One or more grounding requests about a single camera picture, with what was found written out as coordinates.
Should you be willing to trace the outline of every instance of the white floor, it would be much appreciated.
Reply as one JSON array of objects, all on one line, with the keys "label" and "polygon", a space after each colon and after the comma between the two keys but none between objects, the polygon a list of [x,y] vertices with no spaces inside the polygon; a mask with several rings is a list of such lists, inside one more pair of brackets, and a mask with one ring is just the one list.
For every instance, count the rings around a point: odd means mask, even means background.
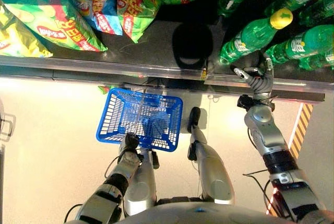
[{"label": "white floor", "polygon": [[[183,126],[193,106],[207,112],[200,127],[225,163],[236,205],[264,212],[260,189],[251,178],[242,176],[265,166],[248,140],[243,121],[246,112],[236,107],[238,97],[173,94],[184,102]],[[16,118],[13,136],[2,141],[4,223],[62,223],[68,209],[83,203],[103,182],[105,168],[118,149],[95,138],[105,99],[97,84],[0,78],[0,109]],[[286,139],[299,105],[276,101],[276,124]],[[198,174],[186,158],[190,134],[185,128],[181,132],[175,152],[158,151],[158,198],[200,194]],[[268,173],[257,177],[264,185]]]}]

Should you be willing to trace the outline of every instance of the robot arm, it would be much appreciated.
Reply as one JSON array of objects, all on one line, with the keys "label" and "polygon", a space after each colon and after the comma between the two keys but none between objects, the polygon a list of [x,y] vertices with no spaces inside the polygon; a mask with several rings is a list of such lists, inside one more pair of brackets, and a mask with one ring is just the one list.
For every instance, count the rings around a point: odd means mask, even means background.
[{"label": "robot arm", "polygon": [[122,210],[119,208],[129,183],[140,163],[136,147],[138,138],[127,134],[120,146],[118,164],[102,185],[79,209],[76,220],[71,224],[99,223],[110,224],[119,221]]},{"label": "robot arm", "polygon": [[274,105],[269,102],[273,83],[270,58],[266,59],[266,64],[267,73],[258,77],[239,68],[234,69],[254,90],[253,98],[241,96],[238,106],[247,110],[245,123],[270,173],[270,181],[277,188],[274,195],[279,212],[277,214],[299,222],[311,211],[325,210],[325,207],[312,191],[304,172],[298,168],[275,125],[271,113]]}]

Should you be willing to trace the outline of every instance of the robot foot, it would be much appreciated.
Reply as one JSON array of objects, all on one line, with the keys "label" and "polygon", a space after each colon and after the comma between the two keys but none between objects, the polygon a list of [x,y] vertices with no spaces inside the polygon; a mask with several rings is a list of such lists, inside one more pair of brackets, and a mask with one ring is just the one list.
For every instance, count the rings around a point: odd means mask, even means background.
[{"label": "robot foot", "polygon": [[192,133],[192,126],[198,125],[198,121],[199,121],[199,117],[200,117],[200,108],[198,107],[193,107],[192,111],[190,112],[189,115],[189,121],[188,121],[188,127],[187,130],[189,133]]}]

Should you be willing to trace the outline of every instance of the plastic basket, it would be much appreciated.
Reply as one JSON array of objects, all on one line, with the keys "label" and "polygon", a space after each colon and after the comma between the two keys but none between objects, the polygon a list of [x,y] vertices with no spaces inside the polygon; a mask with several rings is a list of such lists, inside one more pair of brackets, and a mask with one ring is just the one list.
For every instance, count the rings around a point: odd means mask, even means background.
[{"label": "plastic basket", "polygon": [[119,144],[126,133],[136,133],[139,145],[172,152],[177,148],[183,102],[178,97],[109,91],[96,134],[98,141]]}]

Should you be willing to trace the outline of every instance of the metal shelf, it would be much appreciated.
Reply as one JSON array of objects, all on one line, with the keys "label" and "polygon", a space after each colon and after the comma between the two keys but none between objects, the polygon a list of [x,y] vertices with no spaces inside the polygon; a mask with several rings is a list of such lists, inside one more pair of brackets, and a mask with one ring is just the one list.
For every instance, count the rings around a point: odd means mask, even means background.
[{"label": "metal shelf", "polygon": [[[247,23],[263,18],[261,11],[273,0],[245,0],[230,19],[217,22],[217,0],[196,0],[187,5],[162,6],[156,20],[147,28],[138,44],[124,36],[115,36],[97,32],[98,38],[109,48],[106,52],[83,52],[60,48],[51,42],[44,42],[54,53],[52,58],[15,58],[0,56],[0,75],[19,76],[20,70],[24,76],[52,77],[55,72],[68,72],[71,79],[74,76],[83,77],[84,73],[101,74],[101,76],[126,75],[143,77],[158,77],[181,80],[205,80],[205,85],[230,86],[242,90],[247,85],[230,70],[229,66],[219,64],[219,53],[222,43],[229,41]],[[208,56],[199,61],[199,65],[191,65],[200,57],[175,57],[175,30],[181,25],[191,25],[192,36],[196,43],[178,40],[189,46],[208,48]],[[206,28],[209,36],[198,33],[196,29]],[[294,20],[294,23],[280,30],[271,44],[280,43],[297,33],[306,30]],[[236,61],[236,66],[257,66],[258,52],[244,56]],[[334,72],[329,68],[316,71],[300,70],[296,62],[288,62],[275,66],[274,89],[293,92],[333,92]]]}]

